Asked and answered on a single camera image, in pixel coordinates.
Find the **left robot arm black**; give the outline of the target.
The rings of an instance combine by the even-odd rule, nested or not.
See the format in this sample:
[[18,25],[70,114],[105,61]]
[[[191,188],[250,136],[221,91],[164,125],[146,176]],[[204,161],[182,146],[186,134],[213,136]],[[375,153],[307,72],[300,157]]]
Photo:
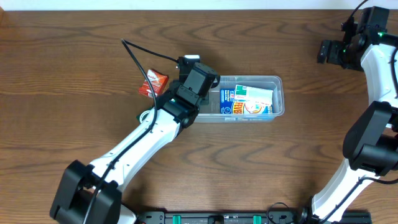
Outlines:
[[215,70],[196,55],[179,58],[179,79],[156,99],[142,123],[112,150],[84,165],[73,161],[64,171],[50,208],[59,223],[135,223],[137,215],[121,202],[143,165],[193,124],[201,102],[220,83]]

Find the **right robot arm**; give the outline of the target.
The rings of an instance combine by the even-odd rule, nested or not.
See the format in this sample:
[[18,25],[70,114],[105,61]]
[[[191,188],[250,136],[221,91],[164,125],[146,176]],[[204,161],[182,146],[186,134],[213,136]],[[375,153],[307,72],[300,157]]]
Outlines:
[[382,180],[397,170],[397,36],[386,28],[389,10],[367,7],[359,21],[354,16],[342,23],[343,40],[323,40],[318,63],[339,65],[364,72],[369,106],[347,132],[343,162],[330,181],[310,198],[297,223],[371,223],[369,212],[347,208],[371,183],[396,184]]

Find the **red Panadol ActiFast box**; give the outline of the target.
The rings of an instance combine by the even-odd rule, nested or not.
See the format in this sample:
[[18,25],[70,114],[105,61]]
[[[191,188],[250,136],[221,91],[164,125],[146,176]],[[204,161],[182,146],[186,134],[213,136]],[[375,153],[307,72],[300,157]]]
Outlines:
[[[167,82],[169,80],[169,77],[167,75],[159,73],[156,70],[148,70],[147,77],[150,81],[150,84],[152,85],[155,96],[158,97],[163,93],[167,85]],[[152,90],[150,89],[150,86],[147,81],[144,81],[142,86],[139,88],[139,93],[149,98],[153,97]]]

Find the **blue Kool Fever box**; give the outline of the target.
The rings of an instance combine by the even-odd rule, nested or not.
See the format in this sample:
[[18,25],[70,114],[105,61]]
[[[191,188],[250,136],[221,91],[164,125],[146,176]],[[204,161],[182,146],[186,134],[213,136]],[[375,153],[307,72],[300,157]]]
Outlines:
[[272,90],[263,90],[263,94],[253,100],[236,100],[234,89],[220,90],[221,114],[271,114],[273,113]]

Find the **white Panadol box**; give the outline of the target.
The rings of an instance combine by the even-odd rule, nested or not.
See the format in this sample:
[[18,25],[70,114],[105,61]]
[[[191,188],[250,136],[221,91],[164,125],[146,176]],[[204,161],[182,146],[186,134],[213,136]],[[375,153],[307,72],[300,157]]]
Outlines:
[[271,104],[272,96],[272,90],[255,88],[245,85],[236,85],[234,99],[236,101],[258,101]]

